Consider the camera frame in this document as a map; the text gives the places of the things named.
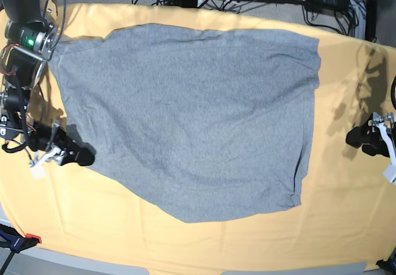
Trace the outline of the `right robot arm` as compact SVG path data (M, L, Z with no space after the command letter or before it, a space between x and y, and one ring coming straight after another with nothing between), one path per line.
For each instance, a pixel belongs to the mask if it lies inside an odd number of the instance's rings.
M57 0L1 0L9 20L5 26L6 46L1 50L1 138L8 154L33 151L31 168L51 160L58 165L90 166L95 155L70 138L58 121L51 126L31 120L27 111L31 91L58 45L64 26L50 19L48 3Z

